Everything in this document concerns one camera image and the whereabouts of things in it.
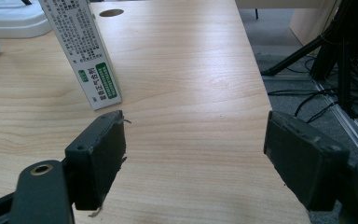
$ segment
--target screw hole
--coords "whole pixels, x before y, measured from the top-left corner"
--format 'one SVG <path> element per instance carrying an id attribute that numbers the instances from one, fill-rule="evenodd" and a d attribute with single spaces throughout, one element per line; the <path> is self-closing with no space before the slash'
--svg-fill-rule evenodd
<path id="1" fill-rule="evenodd" d="M 31 175 L 44 175 L 52 169 L 53 169 L 53 166 L 50 164 L 38 165 L 34 169 L 32 169 Z"/>

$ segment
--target black equipment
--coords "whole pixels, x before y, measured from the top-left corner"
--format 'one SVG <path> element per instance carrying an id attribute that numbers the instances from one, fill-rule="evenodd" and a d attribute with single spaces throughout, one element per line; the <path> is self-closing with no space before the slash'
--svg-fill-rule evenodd
<path id="1" fill-rule="evenodd" d="M 270 111 L 264 153 L 286 186 L 310 211 L 342 203 L 341 223 L 358 223 L 358 163 L 350 152 L 301 119 Z"/>
<path id="2" fill-rule="evenodd" d="M 310 75 L 313 79 L 324 80 L 337 63 L 338 104 L 354 118 L 351 111 L 351 59 L 358 59 L 358 0 L 342 0 L 337 14 L 321 35 L 280 63 L 262 71 L 261 75 L 274 76 L 319 47 Z"/>
<path id="3" fill-rule="evenodd" d="M 97 210 L 126 158 L 121 111 L 94 120 L 65 150 L 63 161 L 24 169 L 14 193 L 0 198 L 0 223 L 75 223 L 77 210 Z"/>

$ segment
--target wooden table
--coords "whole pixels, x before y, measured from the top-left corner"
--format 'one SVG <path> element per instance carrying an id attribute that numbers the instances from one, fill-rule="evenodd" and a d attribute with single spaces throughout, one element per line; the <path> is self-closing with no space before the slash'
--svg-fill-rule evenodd
<path id="1" fill-rule="evenodd" d="M 238 8 L 318 8 L 325 0 L 235 0 Z"/>
<path id="2" fill-rule="evenodd" d="M 92 111 L 53 33 L 0 40 L 0 197 L 121 109 L 128 159 L 101 214 L 77 223 L 309 223 L 263 154 L 269 98 L 235 2 L 93 7 L 124 102 Z"/>

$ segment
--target green label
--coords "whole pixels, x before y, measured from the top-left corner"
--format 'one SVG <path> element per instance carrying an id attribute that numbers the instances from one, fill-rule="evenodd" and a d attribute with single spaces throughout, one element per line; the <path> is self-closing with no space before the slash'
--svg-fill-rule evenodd
<path id="1" fill-rule="evenodd" d="M 89 79 L 87 78 L 86 72 L 84 70 L 80 70 L 79 75 L 80 75 L 81 80 L 83 82 L 88 82 L 89 81 Z"/>
<path id="2" fill-rule="evenodd" d="M 115 87 L 113 86 L 113 81 L 109 75 L 109 71 L 107 70 L 106 63 L 98 63 L 96 68 L 103 83 L 103 87 L 105 88 L 107 98 L 112 99 L 117 97 L 117 93 Z"/>

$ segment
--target cardboard box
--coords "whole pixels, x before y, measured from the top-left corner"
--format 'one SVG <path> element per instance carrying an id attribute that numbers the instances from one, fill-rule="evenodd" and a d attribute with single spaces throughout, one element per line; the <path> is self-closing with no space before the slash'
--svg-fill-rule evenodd
<path id="1" fill-rule="evenodd" d="M 117 78 L 85 0 L 39 0 L 92 109 L 121 103 Z"/>

